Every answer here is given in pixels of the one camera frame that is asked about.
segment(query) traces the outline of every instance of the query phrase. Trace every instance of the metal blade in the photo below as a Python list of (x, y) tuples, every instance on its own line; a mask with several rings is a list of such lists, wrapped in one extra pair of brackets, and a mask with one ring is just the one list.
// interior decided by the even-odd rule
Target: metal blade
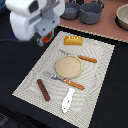
[(61, 49), (59, 49), (59, 51), (62, 52), (63, 54), (65, 54), (65, 55), (74, 55), (74, 54), (71, 54), (71, 53), (69, 53), (69, 52), (63, 51), (63, 50), (61, 50)]

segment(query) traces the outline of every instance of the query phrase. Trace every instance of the knife blade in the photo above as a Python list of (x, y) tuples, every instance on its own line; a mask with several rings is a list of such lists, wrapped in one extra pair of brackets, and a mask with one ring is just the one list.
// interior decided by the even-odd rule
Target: knife blade
[(78, 58), (80, 58), (82, 60), (86, 60), (86, 61), (89, 61), (89, 62), (97, 63), (97, 60), (93, 59), (93, 58), (85, 57), (85, 56), (82, 56), (82, 55), (76, 55), (76, 54), (69, 53), (67, 51), (61, 50), (61, 49), (59, 49), (59, 51), (61, 53), (65, 54), (65, 55), (74, 55), (74, 56), (77, 56)]
[(63, 103), (62, 103), (63, 113), (66, 113), (68, 111), (68, 109), (70, 108), (71, 102), (72, 102), (72, 97), (73, 97), (74, 93), (75, 93), (75, 89), (69, 88), (69, 92), (66, 95), (66, 97), (63, 99)]

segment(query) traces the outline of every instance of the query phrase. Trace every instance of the cable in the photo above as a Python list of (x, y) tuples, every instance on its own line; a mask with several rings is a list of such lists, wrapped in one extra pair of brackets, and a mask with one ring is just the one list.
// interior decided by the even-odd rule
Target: cable
[(11, 42), (11, 43), (32, 43), (32, 42), (35, 42), (35, 41), (34, 40), (18, 41), (18, 40), (12, 40), (12, 39), (0, 39), (0, 43), (5, 43), (5, 42)]

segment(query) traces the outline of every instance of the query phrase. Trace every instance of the table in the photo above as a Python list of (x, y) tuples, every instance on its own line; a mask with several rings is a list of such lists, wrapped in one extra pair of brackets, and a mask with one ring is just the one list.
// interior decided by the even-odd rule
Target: table
[[(70, 32), (115, 45), (89, 128), (127, 128), (128, 44), (60, 26), (55, 29), (55, 36), (59, 31)], [(9, 20), (0, 25), (0, 39), (3, 38), (15, 39)], [(51, 128), (76, 128), (72, 124), (12, 96), (14, 90), (40, 59), (50, 43), (41, 48), (34, 43), (0, 42), (0, 105), (30, 116)]]

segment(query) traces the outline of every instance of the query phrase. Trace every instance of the utensil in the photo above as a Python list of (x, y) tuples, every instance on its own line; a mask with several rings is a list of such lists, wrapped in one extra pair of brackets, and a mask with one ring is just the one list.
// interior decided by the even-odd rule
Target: utensil
[(85, 24), (95, 24), (100, 20), (104, 2), (103, 0), (100, 0), (102, 1), (102, 4), (100, 5), (98, 4), (98, 1), (99, 0), (81, 5), (79, 13), (81, 22)]
[(65, 3), (65, 11), (61, 15), (62, 18), (71, 20), (79, 17), (80, 5), (76, 3), (76, 0)]
[(60, 81), (62, 81), (63, 83), (66, 83), (66, 84), (71, 85), (71, 86), (73, 86), (73, 87), (76, 87), (76, 88), (78, 88), (78, 89), (81, 89), (81, 90), (84, 89), (84, 86), (83, 86), (83, 85), (77, 84), (77, 83), (72, 82), (72, 81), (67, 80), (67, 79), (59, 78), (57, 75), (51, 74), (51, 73), (48, 72), (48, 71), (43, 72), (43, 74), (44, 74), (46, 77), (50, 78), (50, 79), (60, 80)]
[(127, 13), (128, 13), (128, 4), (119, 7), (116, 11), (119, 24), (125, 30), (128, 30), (128, 16), (127, 16)]
[(66, 113), (68, 111), (68, 109), (70, 108), (70, 105), (71, 105), (71, 102), (72, 102), (72, 97), (73, 97), (74, 93), (75, 93), (75, 89), (69, 88), (69, 92), (66, 95), (66, 97), (64, 98), (63, 103), (62, 103), (63, 113)]
[(50, 96), (49, 96), (49, 94), (48, 94), (48, 92), (47, 92), (47, 90), (46, 90), (46, 88), (45, 88), (45, 86), (44, 86), (42, 80), (41, 80), (41, 79), (38, 79), (38, 80), (37, 80), (37, 83), (38, 83), (38, 85), (39, 85), (39, 88), (40, 88), (40, 90), (41, 90), (43, 96), (44, 96), (44, 99), (45, 99), (46, 101), (49, 101), (49, 100), (50, 100)]
[(62, 52), (63, 54), (66, 54), (66, 55), (74, 55), (74, 56), (77, 56), (78, 58), (80, 58), (82, 60), (86, 60), (86, 61), (89, 61), (89, 62), (97, 63), (97, 60), (93, 59), (93, 58), (85, 57), (85, 56), (82, 56), (82, 55), (76, 55), (76, 54), (73, 54), (73, 53), (69, 53), (69, 52), (63, 51), (61, 49), (59, 49), (59, 51)]

